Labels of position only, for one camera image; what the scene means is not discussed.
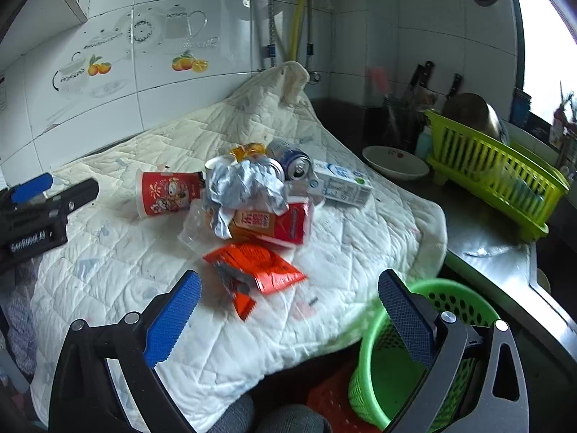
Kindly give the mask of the red cartoon paper cup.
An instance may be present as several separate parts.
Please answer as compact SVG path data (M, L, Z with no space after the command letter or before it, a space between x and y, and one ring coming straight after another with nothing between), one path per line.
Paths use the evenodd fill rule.
M202 172L138 171L136 204L142 218L188 209L202 195L206 181Z

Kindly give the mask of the orange snack wrapper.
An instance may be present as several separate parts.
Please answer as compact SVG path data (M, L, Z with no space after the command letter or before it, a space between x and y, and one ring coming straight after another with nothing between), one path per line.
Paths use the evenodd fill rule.
M203 260L216 270L242 321L256 306L250 291L275 294L307 279L275 251L251 241L226 244L206 254Z

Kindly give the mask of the white milk carton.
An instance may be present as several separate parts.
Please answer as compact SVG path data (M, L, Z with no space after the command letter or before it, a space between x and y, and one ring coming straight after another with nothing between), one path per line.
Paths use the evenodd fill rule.
M332 162L313 160L308 193L341 204L364 207L373 192L370 179L362 172Z

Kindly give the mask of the silver foil wrapper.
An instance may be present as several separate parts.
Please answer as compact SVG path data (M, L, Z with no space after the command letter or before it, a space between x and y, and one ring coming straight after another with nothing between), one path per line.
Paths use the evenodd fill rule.
M229 225L237 211L264 211L282 215L289 210L285 181L270 165L246 158L227 164L219 161L206 180L206 209L216 237L232 237Z

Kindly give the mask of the blue drink can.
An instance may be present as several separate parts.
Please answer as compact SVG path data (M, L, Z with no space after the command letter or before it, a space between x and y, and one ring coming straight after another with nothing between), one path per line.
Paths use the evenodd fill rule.
M280 163L287 180L305 179L312 162L307 153L297 145L282 139L273 139L266 147L266 154Z

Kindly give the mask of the green perforated trash basket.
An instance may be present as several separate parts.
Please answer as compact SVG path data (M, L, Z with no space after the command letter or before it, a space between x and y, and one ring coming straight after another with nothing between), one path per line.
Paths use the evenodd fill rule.
M423 295L437 312L450 311L466 324L489 327L499 320L489 302L456 281L420 280L408 288ZM383 429L398 414L423 374L424 366L412 360L380 307L362 339L358 367L348 387L349 404L359 418Z

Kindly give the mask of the red plastic stool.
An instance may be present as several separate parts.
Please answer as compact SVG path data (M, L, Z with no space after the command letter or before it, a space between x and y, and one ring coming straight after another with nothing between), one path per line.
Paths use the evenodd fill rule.
M348 385L354 368L346 364L312 388L306 405L324 416L335 433L379 433L379 428L359 418L349 403Z

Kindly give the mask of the white ceramic bowl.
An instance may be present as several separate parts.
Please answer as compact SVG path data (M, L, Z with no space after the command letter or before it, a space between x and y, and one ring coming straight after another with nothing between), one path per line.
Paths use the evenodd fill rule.
M430 173L430 168L423 160L390 146L367 146L362 155L372 169L388 179L414 181Z

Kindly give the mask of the lime green dish rack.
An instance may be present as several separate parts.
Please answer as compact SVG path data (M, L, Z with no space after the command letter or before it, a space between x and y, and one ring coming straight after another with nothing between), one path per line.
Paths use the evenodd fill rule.
M521 240L532 242L549 233L548 220L569 192L562 173L524 146L492 137L427 110L432 151L427 162L434 181L451 180L511 218Z

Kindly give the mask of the yellow crumpled plastic wrapper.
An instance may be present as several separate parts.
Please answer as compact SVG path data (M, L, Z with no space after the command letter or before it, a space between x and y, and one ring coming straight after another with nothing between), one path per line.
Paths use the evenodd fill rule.
M248 143L244 145L235 146L229 151L237 162L241 162L250 157L262 156L266 153L266 146L261 143Z

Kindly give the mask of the steel pot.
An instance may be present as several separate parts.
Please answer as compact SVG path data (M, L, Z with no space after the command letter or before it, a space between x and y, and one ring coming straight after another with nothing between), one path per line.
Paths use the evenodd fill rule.
M496 110L477 94L461 93L451 97L443 106L441 114L506 145L510 143L507 127Z

